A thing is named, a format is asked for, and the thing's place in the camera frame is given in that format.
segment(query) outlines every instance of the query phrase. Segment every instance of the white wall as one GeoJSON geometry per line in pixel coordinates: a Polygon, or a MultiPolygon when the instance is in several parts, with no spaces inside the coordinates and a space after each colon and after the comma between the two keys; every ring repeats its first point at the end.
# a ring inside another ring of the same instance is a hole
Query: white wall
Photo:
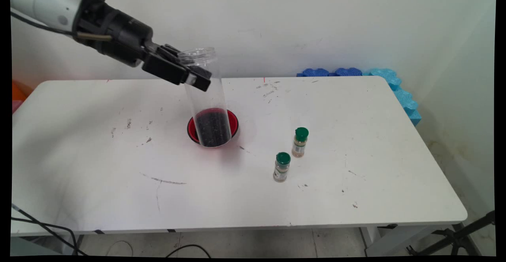
{"type": "MultiPolygon", "coordinates": [[[[468,210],[468,224],[495,209],[495,1],[462,43],[419,103],[417,130],[468,210]]],[[[495,255],[495,226],[471,237],[483,255],[495,255]]]]}
{"type": "MultiPolygon", "coordinates": [[[[180,50],[214,46],[224,77],[391,68],[419,101],[419,132],[474,219],[493,205],[495,0],[107,0],[180,50]]],[[[11,19],[12,77],[154,78],[11,19]]],[[[495,232],[473,236],[495,253],[495,232]]]]}
{"type": "MultiPolygon", "coordinates": [[[[455,30],[475,21],[480,1],[107,0],[152,26],[155,42],[181,50],[214,46],[225,77],[388,67],[415,95],[431,66],[452,50],[455,30]]],[[[31,87],[49,79],[152,78],[16,19],[11,36],[13,78],[31,87]]]]}

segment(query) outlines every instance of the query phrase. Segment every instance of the clear plastic cup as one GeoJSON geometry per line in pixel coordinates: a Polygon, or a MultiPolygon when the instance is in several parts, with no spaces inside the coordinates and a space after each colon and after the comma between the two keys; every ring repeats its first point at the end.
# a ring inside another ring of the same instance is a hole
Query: clear plastic cup
{"type": "Polygon", "coordinates": [[[204,147],[226,144],[232,136],[215,49],[192,49],[182,51],[177,56],[182,64],[195,73],[204,76],[211,73],[211,84],[206,92],[185,84],[200,144],[204,147]]]}

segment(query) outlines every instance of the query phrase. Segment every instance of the spice jar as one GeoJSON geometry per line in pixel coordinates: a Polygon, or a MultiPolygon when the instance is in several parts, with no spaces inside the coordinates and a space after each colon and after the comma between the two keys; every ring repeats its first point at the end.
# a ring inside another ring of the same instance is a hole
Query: spice jar
{"type": "Polygon", "coordinates": [[[276,155],[274,174],[272,175],[275,181],[283,182],[286,180],[286,174],[290,167],[290,159],[290,154],[286,152],[280,152],[276,155]]]}
{"type": "Polygon", "coordinates": [[[295,137],[293,138],[293,148],[291,153],[295,157],[302,157],[308,141],[309,131],[306,128],[297,128],[295,130],[295,137]]]}

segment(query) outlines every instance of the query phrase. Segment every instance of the black cable on floor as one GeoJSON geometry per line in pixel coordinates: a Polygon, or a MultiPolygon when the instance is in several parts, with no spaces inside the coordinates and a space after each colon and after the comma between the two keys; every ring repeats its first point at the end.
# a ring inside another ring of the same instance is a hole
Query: black cable on floor
{"type": "MultiPolygon", "coordinates": [[[[18,211],[20,214],[24,215],[25,217],[31,219],[30,221],[28,220],[23,220],[23,221],[20,221],[20,222],[27,222],[29,224],[38,224],[40,227],[44,228],[47,232],[51,233],[54,237],[56,237],[57,239],[59,239],[61,242],[65,243],[66,245],[70,246],[72,249],[76,250],[78,253],[80,253],[81,255],[85,255],[87,256],[86,253],[84,253],[83,251],[80,251],[79,248],[77,248],[76,246],[76,237],[74,236],[74,232],[72,232],[70,229],[68,228],[64,228],[63,226],[55,226],[53,224],[49,225],[51,227],[54,227],[54,228],[61,228],[61,229],[65,229],[66,231],[70,232],[70,235],[72,236],[73,240],[74,240],[74,245],[70,244],[68,241],[66,241],[65,239],[63,239],[61,236],[59,236],[56,232],[50,230],[48,227],[47,227],[47,224],[43,223],[43,222],[39,222],[36,218],[32,217],[31,215],[27,214],[24,210],[21,210],[20,208],[18,208],[16,205],[14,204],[11,204],[11,207],[13,209],[15,209],[16,211],[18,211]]],[[[11,217],[11,219],[13,219],[14,221],[17,221],[17,220],[20,220],[20,219],[17,219],[15,217],[11,217]]]]}
{"type": "Polygon", "coordinates": [[[208,256],[208,258],[211,257],[211,255],[209,255],[209,253],[200,245],[197,245],[197,244],[188,244],[188,245],[185,245],[185,246],[181,246],[179,247],[178,249],[176,249],[175,251],[172,251],[171,253],[169,253],[167,256],[165,256],[165,258],[168,258],[169,256],[171,256],[172,254],[176,253],[177,251],[183,249],[183,248],[186,248],[186,247],[190,247],[190,246],[194,246],[194,247],[198,247],[200,249],[202,249],[202,251],[204,251],[204,253],[206,253],[206,255],[208,256]]]}
{"type": "MultiPolygon", "coordinates": [[[[25,217],[31,219],[31,220],[28,220],[28,219],[18,219],[16,217],[11,217],[11,220],[12,221],[18,221],[18,222],[27,222],[29,224],[38,224],[40,227],[44,228],[47,232],[51,233],[54,237],[58,238],[61,242],[65,243],[66,245],[70,246],[72,249],[74,249],[75,251],[77,251],[78,253],[82,254],[82,255],[85,255],[85,256],[88,256],[88,254],[84,253],[83,251],[79,250],[79,248],[77,247],[77,244],[76,244],[76,236],[74,235],[74,232],[70,230],[70,228],[65,228],[64,226],[56,226],[55,224],[46,224],[45,222],[39,222],[36,218],[32,217],[31,215],[27,214],[24,210],[21,210],[20,208],[18,208],[16,205],[14,204],[11,204],[11,207],[13,209],[15,209],[16,211],[18,211],[20,214],[24,215],[25,217]],[[68,241],[66,241],[65,239],[63,239],[61,236],[59,236],[56,232],[50,230],[49,227],[51,228],[59,228],[59,229],[62,229],[62,230],[66,230],[70,233],[71,237],[72,237],[72,241],[74,242],[74,245],[70,244],[68,241]]],[[[185,246],[181,246],[179,247],[178,249],[172,251],[171,253],[169,253],[166,258],[170,257],[172,254],[176,253],[177,251],[183,249],[183,248],[186,248],[186,247],[190,247],[190,246],[194,246],[194,247],[198,247],[200,249],[202,249],[202,251],[204,251],[204,253],[206,253],[206,255],[208,256],[208,258],[211,257],[211,255],[209,255],[209,253],[200,245],[197,245],[197,244],[188,244],[188,245],[185,245],[185,246]]]]}
{"type": "MultiPolygon", "coordinates": [[[[33,221],[29,220],[29,219],[18,219],[17,217],[11,217],[11,221],[27,222],[29,224],[38,224],[38,223],[33,222],[33,221]]],[[[41,222],[41,224],[43,224],[45,226],[48,226],[50,228],[59,228],[61,230],[68,231],[70,233],[70,236],[72,237],[72,242],[74,242],[74,245],[77,245],[76,236],[74,235],[74,232],[72,232],[69,228],[65,228],[63,226],[56,226],[54,224],[46,224],[45,222],[41,222]]]]}

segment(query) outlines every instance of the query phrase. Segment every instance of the green cap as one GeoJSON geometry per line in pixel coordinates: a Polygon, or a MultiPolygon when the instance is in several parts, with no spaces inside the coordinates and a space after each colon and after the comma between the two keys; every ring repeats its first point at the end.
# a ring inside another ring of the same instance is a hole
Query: green cap
{"type": "Polygon", "coordinates": [[[276,161],[282,165],[290,163],[290,154],[286,152],[280,152],[276,155],[276,161]]]}
{"type": "Polygon", "coordinates": [[[297,141],[306,141],[308,139],[309,131],[306,128],[297,128],[295,130],[295,139],[297,141]]]}

